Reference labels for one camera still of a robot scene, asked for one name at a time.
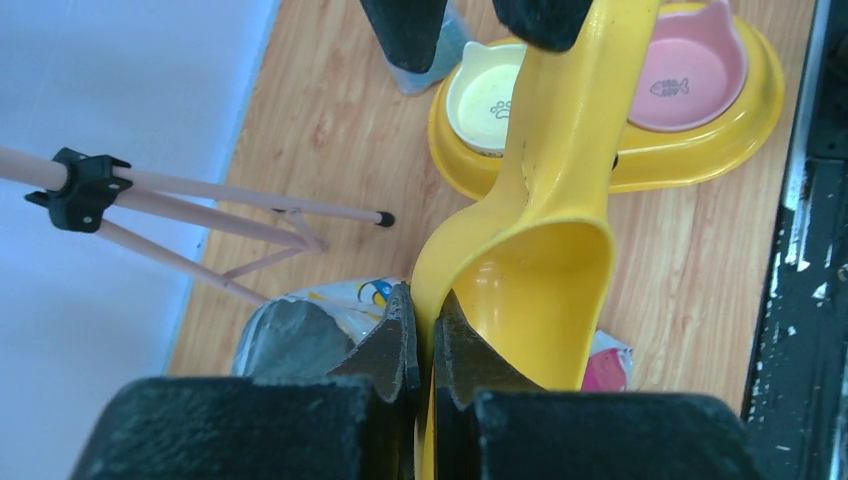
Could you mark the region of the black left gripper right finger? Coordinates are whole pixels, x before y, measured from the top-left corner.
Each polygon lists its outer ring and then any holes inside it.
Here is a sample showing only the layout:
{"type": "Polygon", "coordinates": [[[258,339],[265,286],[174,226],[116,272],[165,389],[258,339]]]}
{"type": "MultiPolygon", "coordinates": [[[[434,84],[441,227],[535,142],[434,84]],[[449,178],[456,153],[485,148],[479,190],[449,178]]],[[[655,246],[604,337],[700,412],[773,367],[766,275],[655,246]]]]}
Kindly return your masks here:
{"type": "Polygon", "coordinates": [[[739,417],[682,393],[547,391],[449,295],[434,326],[438,479],[757,479],[739,417]]]}

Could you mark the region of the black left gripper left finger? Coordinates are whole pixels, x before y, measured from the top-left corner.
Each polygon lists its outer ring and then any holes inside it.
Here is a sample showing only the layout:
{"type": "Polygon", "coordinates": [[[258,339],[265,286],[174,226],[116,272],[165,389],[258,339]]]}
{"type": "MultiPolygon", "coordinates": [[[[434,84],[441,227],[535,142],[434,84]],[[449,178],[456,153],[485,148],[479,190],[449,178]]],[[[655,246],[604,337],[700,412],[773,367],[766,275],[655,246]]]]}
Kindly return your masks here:
{"type": "Polygon", "coordinates": [[[150,377],[107,404],[75,479],[411,479],[420,405],[409,286],[328,373],[150,377]]]}

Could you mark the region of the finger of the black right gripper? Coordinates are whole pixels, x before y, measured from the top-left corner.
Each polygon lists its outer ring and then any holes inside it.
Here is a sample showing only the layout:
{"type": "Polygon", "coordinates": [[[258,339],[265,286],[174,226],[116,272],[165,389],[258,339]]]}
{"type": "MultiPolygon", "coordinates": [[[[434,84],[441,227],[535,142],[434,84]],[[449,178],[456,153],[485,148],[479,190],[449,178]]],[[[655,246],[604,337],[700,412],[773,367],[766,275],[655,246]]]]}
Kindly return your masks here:
{"type": "Polygon", "coordinates": [[[566,52],[579,36],[592,0],[494,0],[499,22],[529,45],[566,52]]]}
{"type": "Polygon", "coordinates": [[[422,74],[432,66],[446,0],[360,0],[387,61],[422,74]]]}

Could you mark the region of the pet food bag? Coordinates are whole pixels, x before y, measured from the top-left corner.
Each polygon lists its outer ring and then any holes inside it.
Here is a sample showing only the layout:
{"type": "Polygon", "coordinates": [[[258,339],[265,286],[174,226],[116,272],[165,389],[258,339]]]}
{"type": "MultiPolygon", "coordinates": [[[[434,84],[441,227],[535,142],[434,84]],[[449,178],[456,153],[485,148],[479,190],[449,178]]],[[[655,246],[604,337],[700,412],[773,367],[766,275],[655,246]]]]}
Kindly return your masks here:
{"type": "MultiPolygon", "coordinates": [[[[356,352],[383,318],[397,277],[370,277],[322,284],[292,291],[261,306],[247,321],[231,366],[231,374],[262,381],[312,380],[325,376],[368,378],[381,397],[395,393],[397,368],[392,360],[376,361],[350,373],[331,373],[356,352]]],[[[630,389],[633,351],[630,346],[596,330],[586,364],[583,392],[621,393],[630,389]]],[[[482,360],[460,360],[453,373],[458,398],[470,402],[478,391],[532,391],[520,380],[477,380],[482,360]]]]}

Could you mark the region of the yellow plastic scoop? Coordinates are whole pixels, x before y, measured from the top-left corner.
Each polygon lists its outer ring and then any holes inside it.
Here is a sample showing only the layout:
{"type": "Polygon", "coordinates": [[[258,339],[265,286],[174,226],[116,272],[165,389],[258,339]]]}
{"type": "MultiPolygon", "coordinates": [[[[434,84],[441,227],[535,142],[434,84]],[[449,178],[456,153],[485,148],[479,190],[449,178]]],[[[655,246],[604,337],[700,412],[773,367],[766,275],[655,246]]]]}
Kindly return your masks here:
{"type": "Polygon", "coordinates": [[[425,368],[455,295],[474,330],[540,387],[576,391],[611,282],[613,164],[658,2],[593,1],[574,46],[527,44],[496,182],[422,248],[411,293],[425,368]]]}

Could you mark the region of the cream bowl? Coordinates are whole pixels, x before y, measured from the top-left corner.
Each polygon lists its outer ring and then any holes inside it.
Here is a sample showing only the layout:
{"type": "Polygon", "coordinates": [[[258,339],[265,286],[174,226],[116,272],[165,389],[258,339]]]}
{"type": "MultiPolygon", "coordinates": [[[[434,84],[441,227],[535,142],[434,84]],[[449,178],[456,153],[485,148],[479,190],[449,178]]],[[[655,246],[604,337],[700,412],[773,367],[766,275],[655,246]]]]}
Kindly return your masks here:
{"type": "Polygon", "coordinates": [[[473,152],[503,155],[513,88],[526,45],[465,44],[458,70],[448,82],[445,107],[450,127],[473,152]]]}

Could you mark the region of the yellow double bowl feeder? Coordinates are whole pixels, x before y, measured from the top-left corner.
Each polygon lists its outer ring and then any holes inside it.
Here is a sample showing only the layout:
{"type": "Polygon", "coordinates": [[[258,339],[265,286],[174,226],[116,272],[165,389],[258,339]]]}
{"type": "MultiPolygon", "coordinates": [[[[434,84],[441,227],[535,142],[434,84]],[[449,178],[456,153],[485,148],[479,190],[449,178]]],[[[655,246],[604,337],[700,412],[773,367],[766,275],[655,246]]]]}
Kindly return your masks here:
{"type": "MultiPolygon", "coordinates": [[[[660,5],[666,13],[692,11],[705,4],[660,5]]],[[[782,108],[784,81],[778,58],[764,37],[733,15],[748,54],[744,87],[715,120],[682,132],[654,132],[629,122],[614,160],[609,194],[686,186],[722,175],[748,159],[767,139],[782,108]]],[[[494,186],[502,158],[469,149],[453,132],[446,115],[448,82],[439,87],[428,121],[431,157],[443,178],[476,203],[494,186]]]]}

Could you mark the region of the pink bowl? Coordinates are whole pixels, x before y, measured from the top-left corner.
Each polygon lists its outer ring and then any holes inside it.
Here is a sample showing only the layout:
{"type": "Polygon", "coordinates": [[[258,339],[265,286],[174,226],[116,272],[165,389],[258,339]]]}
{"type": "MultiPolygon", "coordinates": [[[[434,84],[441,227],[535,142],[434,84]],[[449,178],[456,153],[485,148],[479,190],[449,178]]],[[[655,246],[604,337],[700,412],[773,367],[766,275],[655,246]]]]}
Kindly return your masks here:
{"type": "Polygon", "coordinates": [[[748,54],[728,1],[658,17],[628,117],[654,132],[682,132],[724,113],[745,85],[748,54]]]}

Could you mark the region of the pink tripod stand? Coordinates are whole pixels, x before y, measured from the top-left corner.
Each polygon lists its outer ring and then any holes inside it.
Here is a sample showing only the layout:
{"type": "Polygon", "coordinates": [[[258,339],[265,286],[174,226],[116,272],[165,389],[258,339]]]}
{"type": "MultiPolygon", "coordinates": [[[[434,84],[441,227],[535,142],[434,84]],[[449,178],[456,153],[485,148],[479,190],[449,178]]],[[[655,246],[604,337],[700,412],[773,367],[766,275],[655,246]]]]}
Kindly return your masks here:
{"type": "Polygon", "coordinates": [[[34,187],[26,200],[44,208],[55,228],[98,235],[254,305],[266,302],[266,297],[238,284],[238,277],[302,253],[325,252],[325,243],[310,231],[305,215],[354,220],[382,228],[395,223],[394,215],[386,211],[359,210],[156,174],[137,170],[110,155],[88,156],[69,148],[47,160],[4,147],[1,176],[34,187]],[[199,198],[266,208],[280,215],[290,227],[279,229],[202,206],[196,202],[199,198]],[[283,249],[219,274],[107,220],[105,213],[113,206],[277,244],[283,249]]]}

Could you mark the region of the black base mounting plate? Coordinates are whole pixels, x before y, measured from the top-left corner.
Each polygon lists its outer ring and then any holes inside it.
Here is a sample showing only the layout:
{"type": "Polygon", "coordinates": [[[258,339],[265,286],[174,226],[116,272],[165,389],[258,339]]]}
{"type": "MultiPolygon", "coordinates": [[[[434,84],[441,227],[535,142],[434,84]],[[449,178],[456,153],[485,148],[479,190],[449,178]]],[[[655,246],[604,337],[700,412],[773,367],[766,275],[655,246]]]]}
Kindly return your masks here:
{"type": "Polygon", "coordinates": [[[847,475],[847,5],[820,1],[742,416],[768,479],[847,475]]]}

